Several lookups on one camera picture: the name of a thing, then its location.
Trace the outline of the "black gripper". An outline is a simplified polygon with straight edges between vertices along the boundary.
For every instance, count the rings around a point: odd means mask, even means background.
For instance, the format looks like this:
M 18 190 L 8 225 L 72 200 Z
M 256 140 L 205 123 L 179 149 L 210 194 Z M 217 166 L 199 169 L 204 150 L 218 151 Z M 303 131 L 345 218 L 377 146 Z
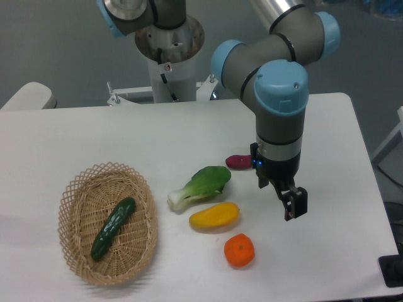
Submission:
M 307 191 L 303 187 L 295 187 L 294 181 L 299 168 L 300 153 L 288 160 L 271 160 L 259 153 L 257 143 L 250 145 L 250 152 L 251 166 L 256 170 L 259 188 L 272 182 L 278 199 L 283 203 L 285 220 L 306 214 Z

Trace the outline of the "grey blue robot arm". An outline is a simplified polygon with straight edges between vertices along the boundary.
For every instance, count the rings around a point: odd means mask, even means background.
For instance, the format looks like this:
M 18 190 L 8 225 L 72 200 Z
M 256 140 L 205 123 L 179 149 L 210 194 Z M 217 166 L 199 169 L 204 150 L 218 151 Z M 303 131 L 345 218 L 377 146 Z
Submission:
M 195 101 L 195 57 L 205 41 L 184 1 L 98 1 L 115 36 L 134 35 L 147 60 L 155 103 Z M 308 194 L 294 182 L 298 171 L 309 81 L 305 66 L 335 52 L 341 34 L 328 13 L 301 1 L 253 1 L 267 38 L 252 45 L 227 40 L 214 51 L 210 78 L 256 117 L 251 166 L 259 186 L 272 185 L 291 220 L 307 212 Z

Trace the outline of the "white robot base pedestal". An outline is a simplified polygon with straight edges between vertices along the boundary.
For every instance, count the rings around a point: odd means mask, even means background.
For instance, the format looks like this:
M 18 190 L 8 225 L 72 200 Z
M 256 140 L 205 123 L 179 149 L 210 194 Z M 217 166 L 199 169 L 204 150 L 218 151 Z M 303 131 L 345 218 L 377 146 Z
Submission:
M 165 30 L 155 25 L 135 32 L 135 45 L 148 67 L 150 86 L 113 89 L 108 82 L 110 106 L 128 103 L 177 103 L 215 99 L 218 80 L 210 74 L 196 80 L 196 63 L 205 41 L 199 21 L 187 15 L 178 28 Z

